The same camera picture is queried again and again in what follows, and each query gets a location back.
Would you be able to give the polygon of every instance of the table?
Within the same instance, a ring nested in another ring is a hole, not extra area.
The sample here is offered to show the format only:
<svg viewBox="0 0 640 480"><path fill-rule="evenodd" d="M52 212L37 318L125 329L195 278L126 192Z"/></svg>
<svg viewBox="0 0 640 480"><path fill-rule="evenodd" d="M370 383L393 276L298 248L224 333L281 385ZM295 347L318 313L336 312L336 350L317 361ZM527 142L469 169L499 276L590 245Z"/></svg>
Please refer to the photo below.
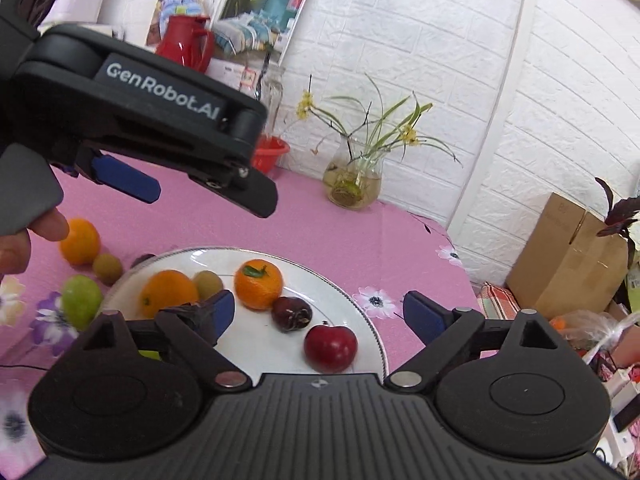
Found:
<svg viewBox="0 0 640 480"><path fill-rule="evenodd" d="M343 210L324 197L320 182L284 170L276 170L274 176L280 195L276 213L258 219L184 174L139 161L128 163L160 181L158 202L146 205L83 178L58 174L65 191L60 210L68 218L93 222L104 249L121 258L126 268L143 253L190 246L232 246L292 260L357 298L380 333L390 370L423 347L401 319L402 298L409 290L447 308L479 308L446 231L437 222L379 202L361 212ZM30 324L38 302L75 273L56 244L34 237L30 267L18 277L25 286L24 313L15 326L0 326L0 418L3 409L26 415L28 392L44 373L27 367L46 369L55 362L55 346L46 340L36 345ZM90 269L86 274L92 275ZM385 300L382 308L367 300L372 295ZM15 365L20 367L6 368ZM18 443L10 442L2 436L0 424L0 474L7 480L19 478L41 458L33 432Z"/></svg>

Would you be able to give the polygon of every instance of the ceramic plate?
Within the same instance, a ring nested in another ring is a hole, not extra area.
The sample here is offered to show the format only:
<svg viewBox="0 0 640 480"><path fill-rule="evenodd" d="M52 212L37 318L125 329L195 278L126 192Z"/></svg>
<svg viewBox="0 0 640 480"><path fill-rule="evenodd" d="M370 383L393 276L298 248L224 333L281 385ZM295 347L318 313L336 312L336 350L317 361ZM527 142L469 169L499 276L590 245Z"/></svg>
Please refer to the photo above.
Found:
<svg viewBox="0 0 640 480"><path fill-rule="evenodd" d="M225 288L234 291L234 274L248 260L261 258L278 266L284 277L283 296L297 296L309 303L314 315L311 326L323 321L345 325L358 338L356 359L345 373L387 373L386 354L380 336L369 318L337 285L305 267L277 256L231 248L193 248L175 251L131 269L102 303L105 310L119 310L125 319L141 319L138 295L146 281L165 269L180 270L190 278L201 270L212 270L222 278ZM270 312L254 312L236 298L236 316L218 341L216 350L244 370L257 384L263 373L314 374L305 361L303 341L308 328L283 333L274 325Z"/></svg>

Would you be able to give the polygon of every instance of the plaid cloth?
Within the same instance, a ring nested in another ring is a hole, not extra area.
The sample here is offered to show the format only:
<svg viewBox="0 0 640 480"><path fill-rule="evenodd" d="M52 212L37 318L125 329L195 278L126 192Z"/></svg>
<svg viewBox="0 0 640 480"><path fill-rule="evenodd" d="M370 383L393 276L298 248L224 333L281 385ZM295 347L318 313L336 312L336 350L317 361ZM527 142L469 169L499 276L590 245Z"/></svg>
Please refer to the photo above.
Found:
<svg viewBox="0 0 640 480"><path fill-rule="evenodd" d="M487 319L514 319L520 311L508 288L485 283L478 292L478 304Z"/></svg>

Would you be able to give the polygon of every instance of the plastic bag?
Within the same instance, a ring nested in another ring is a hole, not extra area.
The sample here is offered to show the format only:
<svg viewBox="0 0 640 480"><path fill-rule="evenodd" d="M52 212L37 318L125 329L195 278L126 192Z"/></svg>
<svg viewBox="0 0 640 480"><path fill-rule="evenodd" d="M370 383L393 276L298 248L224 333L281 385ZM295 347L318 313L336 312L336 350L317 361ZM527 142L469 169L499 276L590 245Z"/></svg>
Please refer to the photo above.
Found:
<svg viewBox="0 0 640 480"><path fill-rule="evenodd" d="M596 314L588 310L577 310L558 316L551 323L574 348L588 350L582 359L589 364L600 350L614 348L622 333L639 321L640 313L617 321L606 312Z"/></svg>

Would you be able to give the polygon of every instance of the red bowl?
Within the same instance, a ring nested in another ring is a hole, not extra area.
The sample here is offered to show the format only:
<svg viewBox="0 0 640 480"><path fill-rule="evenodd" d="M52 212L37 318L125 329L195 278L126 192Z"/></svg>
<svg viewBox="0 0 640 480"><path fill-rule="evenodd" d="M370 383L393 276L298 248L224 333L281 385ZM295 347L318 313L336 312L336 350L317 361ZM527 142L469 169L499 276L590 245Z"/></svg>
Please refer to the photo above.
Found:
<svg viewBox="0 0 640 480"><path fill-rule="evenodd" d="M278 137L271 137L270 140L261 139L251 165L256 170L267 174L275 167L278 158L290 151L291 147Z"/></svg>

